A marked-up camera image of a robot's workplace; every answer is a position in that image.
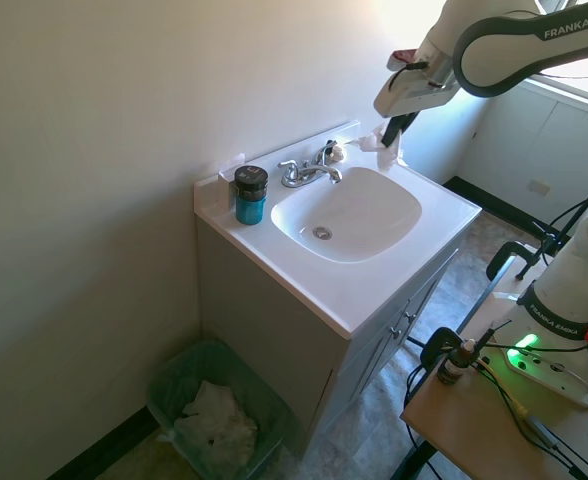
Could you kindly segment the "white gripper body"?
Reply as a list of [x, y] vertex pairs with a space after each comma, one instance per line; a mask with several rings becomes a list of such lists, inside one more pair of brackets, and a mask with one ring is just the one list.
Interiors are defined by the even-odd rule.
[[445, 105], [458, 90], [457, 83], [435, 88], [418, 77], [391, 77], [373, 105], [383, 118], [392, 118]]

